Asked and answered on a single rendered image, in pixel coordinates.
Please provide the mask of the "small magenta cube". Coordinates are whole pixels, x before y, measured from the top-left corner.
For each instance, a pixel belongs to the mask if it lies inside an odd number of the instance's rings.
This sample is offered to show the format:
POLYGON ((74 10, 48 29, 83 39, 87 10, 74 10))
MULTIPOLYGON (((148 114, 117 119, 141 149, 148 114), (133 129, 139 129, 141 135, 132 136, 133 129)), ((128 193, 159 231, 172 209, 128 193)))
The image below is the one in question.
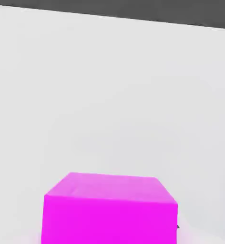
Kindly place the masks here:
POLYGON ((177 244, 177 219, 157 178, 69 173, 44 196, 41 244, 177 244))

